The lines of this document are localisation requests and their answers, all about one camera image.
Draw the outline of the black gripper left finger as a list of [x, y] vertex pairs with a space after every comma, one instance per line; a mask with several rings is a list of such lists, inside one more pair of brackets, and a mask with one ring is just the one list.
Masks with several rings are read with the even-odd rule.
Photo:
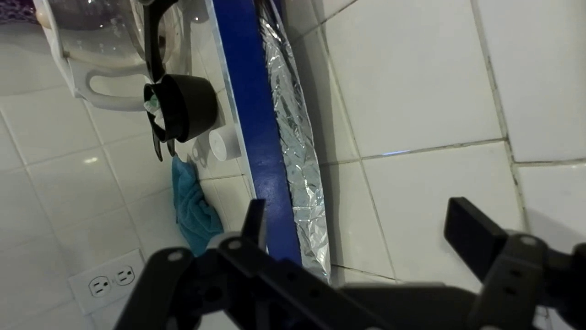
[[154, 253], [113, 330], [198, 330], [223, 311], [240, 330], [392, 330], [342, 289], [260, 247], [264, 201], [249, 203], [243, 227], [201, 256], [187, 247]]

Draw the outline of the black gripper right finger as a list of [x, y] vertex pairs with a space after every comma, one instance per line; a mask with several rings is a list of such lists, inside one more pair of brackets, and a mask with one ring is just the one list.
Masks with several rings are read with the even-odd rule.
[[471, 330], [531, 330], [538, 306], [586, 330], [584, 242], [557, 251], [535, 234], [500, 227], [463, 196], [449, 200], [443, 236], [481, 282]]

